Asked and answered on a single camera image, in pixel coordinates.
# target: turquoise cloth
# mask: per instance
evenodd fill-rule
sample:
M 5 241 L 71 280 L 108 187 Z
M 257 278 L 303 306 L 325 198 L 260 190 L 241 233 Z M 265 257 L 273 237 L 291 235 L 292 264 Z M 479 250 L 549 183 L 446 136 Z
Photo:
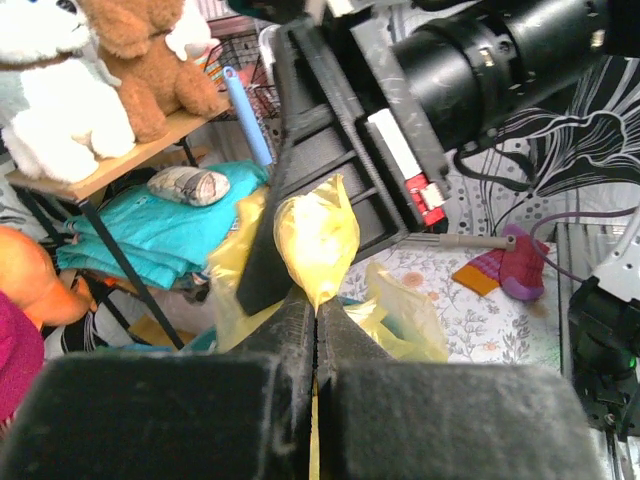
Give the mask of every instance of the turquoise cloth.
M 207 255 L 222 243 L 236 220 L 236 203 L 267 181 L 266 170 L 251 161 L 208 169 L 225 175 L 231 185 L 213 205 L 193 207 L 164 200 L 140 185 L 118 195 L 100 212 L 145 284 L 168 289 L 185 273 L 204 270 Z M 61 269 L 87 268 L 126 277 L 85 217 L 70 219 L 66 227 L 79 234 L 79 241 L 58 248 Z

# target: yellow plastic bag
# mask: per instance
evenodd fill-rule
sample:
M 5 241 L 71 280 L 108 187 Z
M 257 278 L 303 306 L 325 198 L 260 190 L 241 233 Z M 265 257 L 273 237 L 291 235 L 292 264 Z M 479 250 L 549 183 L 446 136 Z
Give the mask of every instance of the yellow plastic bag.
M 398 360 L 447 362 L 447 338 L 431 299 L 410 290 L 381 265 L 367 266 L 369 300 L 345 307 L 367 334 Z
M 338 294 L 360 245 L 360 228 L 342 175 L 307 195 L 285 200 L 276 212 L 273 235 L 289 275 L 317 312 Z
M 266 203 L 267 192 L 267 187 L 259 188 L 236 204 L 238 230 L 231 233 L 218 248 L 209 254 L 210 276 L 223 281 L 233 289 L 238 287 L 242 272 L 247 264 Z

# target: orange stuffed animal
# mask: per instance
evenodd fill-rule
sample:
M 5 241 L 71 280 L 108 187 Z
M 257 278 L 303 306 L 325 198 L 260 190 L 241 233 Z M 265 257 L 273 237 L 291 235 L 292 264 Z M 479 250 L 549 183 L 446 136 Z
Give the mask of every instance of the orange stuffed animal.
M 38 328 L 68 325 L 82 317 L 95 302 L 84 279 L 75 290 L 56 275 L 46 250 L 24 233 L 0 226 L 0 290 Z
M 184 107 L 214 118 L 229 109 L 215 84 L 192 61 L 181 61 L 166 35 L 182 15 L 184 0 L 79 0 L 95 30 L 98 54 L 122 82 L 120 100 L 139 142 L 167 133 L 166 116 Z

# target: folded fabric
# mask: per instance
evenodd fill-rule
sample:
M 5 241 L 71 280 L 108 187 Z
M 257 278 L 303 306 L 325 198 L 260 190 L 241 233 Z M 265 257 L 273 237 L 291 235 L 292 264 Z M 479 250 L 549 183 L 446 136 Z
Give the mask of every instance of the folded fabric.
M 231 185 L 213 205 L 181 205 L 158 198 L 146 185 L 140 185 L 113 199 L 100 212 L 107 229 L 147 285 L 168 289 L 185 273 L 204 270 L 207 254 L 222 243 L 236 220 L 236 202 L 267 180 L 266 171 L 251 161 L 208 169 L 224 175 Z M 79 234 L 79 241 L 57 250 L 60 268 L 89 268 L 126 276 L 85 217 L 74 217 L 66 226 Z

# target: pink fabric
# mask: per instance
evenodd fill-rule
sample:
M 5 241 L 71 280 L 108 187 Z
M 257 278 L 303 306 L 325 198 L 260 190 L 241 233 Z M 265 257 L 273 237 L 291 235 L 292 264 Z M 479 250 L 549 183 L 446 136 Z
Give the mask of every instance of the pink fabric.
M 44 340 L 0 291 L 0 423 L 8 425 L 44 364 Z

